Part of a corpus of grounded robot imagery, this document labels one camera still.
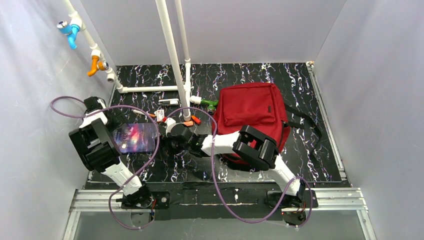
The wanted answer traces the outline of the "dark galaxy cover book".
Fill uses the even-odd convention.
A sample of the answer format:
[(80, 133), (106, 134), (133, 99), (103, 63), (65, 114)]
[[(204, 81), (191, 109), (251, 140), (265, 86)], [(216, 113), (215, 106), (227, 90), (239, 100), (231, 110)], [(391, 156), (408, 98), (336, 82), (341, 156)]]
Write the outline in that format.
[(152, 153), (156, 148), (157, 135), (154, 123), (123, 124), (112, 132), (122, 154)]

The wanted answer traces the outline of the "red student backpack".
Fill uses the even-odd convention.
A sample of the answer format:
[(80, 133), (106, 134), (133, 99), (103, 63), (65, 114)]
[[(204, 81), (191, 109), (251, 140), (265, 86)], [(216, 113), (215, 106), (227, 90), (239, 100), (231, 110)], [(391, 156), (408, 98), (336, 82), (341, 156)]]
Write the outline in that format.
[(211, 121), (211, 131), (226, 135), (249, 125), (276, 141), (282, 151), (292, 128), (304, 125), (289, 121), (288, 113), (303, 118), (318, 138), (322, 137), (314, 120), (306, 113), (284, 103), (274, 83), (253, 82), (223, 88)]

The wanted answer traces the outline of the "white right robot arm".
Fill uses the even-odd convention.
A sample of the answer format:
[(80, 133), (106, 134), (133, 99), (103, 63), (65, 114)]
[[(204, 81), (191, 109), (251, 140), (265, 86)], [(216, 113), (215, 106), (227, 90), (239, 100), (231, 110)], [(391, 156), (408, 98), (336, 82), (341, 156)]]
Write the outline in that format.
[(255, 171), (267, 172), (282, 190), (286, 190), (281, 208), (301, 208), (306, 184), (284, 163), (276, 141), (258, 129), (244, 125), (223, 135), (196, 134), (182, 123), (168, 125), (160, 141), (171, 153), (188, 151), (198, 158), (238, 155)]

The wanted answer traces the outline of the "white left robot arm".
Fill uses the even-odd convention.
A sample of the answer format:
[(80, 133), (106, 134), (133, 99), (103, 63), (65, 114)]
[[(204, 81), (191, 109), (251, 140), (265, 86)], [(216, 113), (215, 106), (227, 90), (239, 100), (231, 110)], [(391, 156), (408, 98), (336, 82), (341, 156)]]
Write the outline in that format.
[(83, 101), (86, 113), (82, 124), (69, 132), (68, 136), (82, 163), (89, 171), (109, 177), (122, 187), (123, 197), (119, 200), (126, 208), (147, 208), (153, 196), (146, 183), (121, 161), (122, 155), (112, 131), (122, 125), (116, 114), (102, 112), (106, 108), (102, 98), (92, 96)]

